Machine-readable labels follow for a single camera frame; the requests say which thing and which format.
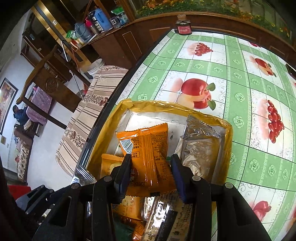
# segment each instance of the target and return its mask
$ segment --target green tablecloth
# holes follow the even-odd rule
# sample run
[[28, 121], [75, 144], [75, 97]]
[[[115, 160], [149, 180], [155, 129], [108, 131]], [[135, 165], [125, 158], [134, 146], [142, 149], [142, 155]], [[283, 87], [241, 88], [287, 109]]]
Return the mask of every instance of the green tablecloth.
[[[227, 120], [233, 126], [227, 181], [247, 200], [272, 240], [280, 240], [296, 220], [296, 81], [285, 64], [240, 38], [170, 31], [117, 101], [176, 102]], [[275, 143], [269, 138], [268, 100], [284, 125]], [[215, 213], [214, 240], [216, 230]]]

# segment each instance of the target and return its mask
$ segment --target red jar label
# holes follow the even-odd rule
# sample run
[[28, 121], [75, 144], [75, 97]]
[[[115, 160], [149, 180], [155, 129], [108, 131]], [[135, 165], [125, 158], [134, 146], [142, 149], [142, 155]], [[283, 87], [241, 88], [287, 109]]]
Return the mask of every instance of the red jar label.
[[178, 31], [180, 34], [191, 34], [191, 27], [190, 26], [178, 26]]

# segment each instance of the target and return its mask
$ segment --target red cloth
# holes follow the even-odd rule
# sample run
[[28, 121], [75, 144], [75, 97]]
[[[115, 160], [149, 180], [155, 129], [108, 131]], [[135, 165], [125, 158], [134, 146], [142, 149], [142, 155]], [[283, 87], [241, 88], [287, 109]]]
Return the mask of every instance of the red cloth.
[[8, 185], [8, 189], [15, 200], [31, 191], [30, 187], [21, 185]]

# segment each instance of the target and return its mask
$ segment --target purple tablecloth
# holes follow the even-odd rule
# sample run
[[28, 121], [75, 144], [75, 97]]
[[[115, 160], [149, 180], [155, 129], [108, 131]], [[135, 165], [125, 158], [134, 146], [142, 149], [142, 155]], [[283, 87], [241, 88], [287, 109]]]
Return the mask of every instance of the purple tablecloth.
[[[41, 110], [48, 113], [52, 98], [38, 87], [35, 94], [33, 95], [31, 102], [38, 106]], [[38, 114], [32, 108], [28, 107], [26, 113], [31, 121], [39, 122], [42, 125], [46, 124], [47, 119]]]

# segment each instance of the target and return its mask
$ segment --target plant decoration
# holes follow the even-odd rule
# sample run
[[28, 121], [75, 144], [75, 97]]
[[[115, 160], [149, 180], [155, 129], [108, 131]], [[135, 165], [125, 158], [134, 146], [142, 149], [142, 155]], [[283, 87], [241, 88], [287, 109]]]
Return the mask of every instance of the plant decoration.
[[146, 5], [138, 10], [141, 17], [166, 13], [166, 12], [213, 12], [238, 17], [253, 22], [271, 32], [274, 32], [284, 40], [292, 42], [290, 31], [287, 27], [279, 27], [265, 19], [264, 16], [253, 15], [241, 11], [239, 0], [148, 0]]

